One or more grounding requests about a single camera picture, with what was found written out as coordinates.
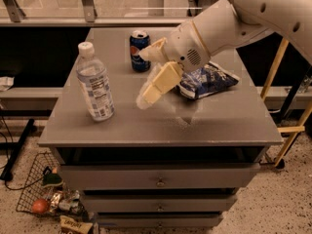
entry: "clear plastic bottle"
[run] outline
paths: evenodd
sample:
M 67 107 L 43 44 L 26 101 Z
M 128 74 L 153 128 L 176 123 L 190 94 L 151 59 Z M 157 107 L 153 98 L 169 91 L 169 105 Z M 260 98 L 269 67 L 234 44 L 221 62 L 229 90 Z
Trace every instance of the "clear plastic bottle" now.
M 76 73 L 88 110 L 95 121 L 106 120 L 115 111 L 107 69 L 96 57 L 92 43 L 80 43 L 78 50 Z

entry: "bottle cap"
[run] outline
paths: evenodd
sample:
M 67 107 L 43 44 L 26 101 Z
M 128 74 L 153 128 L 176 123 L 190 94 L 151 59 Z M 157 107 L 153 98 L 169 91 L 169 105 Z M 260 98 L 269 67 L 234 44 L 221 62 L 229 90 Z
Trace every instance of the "bottle cap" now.
M 78 45 L 79 54 L 84 58 L 90 58 L 95 54 L 94 45 L 90 42 L 83 42 Z

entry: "soda can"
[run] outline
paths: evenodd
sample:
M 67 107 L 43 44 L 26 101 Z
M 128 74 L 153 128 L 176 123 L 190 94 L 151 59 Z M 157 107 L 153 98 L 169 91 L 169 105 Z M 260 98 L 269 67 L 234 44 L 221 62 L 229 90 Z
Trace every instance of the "soda can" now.
M 138 55 L 138 52 L 149 44 L 149 35 L 144 30 L 135 30 L 130 36 L 131 63 L 136 72 L 144 72 L 150 68 L 150 61 L 144 60 Z

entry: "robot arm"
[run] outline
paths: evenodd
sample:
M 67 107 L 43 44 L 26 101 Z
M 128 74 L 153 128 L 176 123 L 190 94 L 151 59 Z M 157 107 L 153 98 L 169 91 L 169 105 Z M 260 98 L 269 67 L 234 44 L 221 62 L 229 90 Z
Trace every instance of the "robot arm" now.
M 143 59 L 170 65 L 149 77 L 136 101 L 138 107 L 152 105 L 180 81 L 183 71 L 195 70 L 211 56 L 251 44 L 273 31 L 288 39 L 312 64 L 312 0 L 230 1 L 218 0 L 168 37 L 140 51 Z

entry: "table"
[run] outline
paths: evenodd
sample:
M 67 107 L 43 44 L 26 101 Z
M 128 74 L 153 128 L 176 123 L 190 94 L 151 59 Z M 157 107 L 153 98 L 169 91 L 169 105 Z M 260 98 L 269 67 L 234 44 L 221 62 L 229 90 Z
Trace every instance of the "table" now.
M 266 150 L 283 140 L 235 50 L 213 57 L 241 77 L 228 91 L 190 101 L 172 90 L 149 109 L 138 109 L 148 72 L 131 67 L 135 29 L 93 28 L 88 36 L 107 66 L 114 115 L 92 120 L 73 68 L 39 145 L 50 147 L 60 175 L 81 192 L 99 225 L 216 226 L 237 190 L 256 175 Z M 152 42 L 172 30 L 142 29 Z

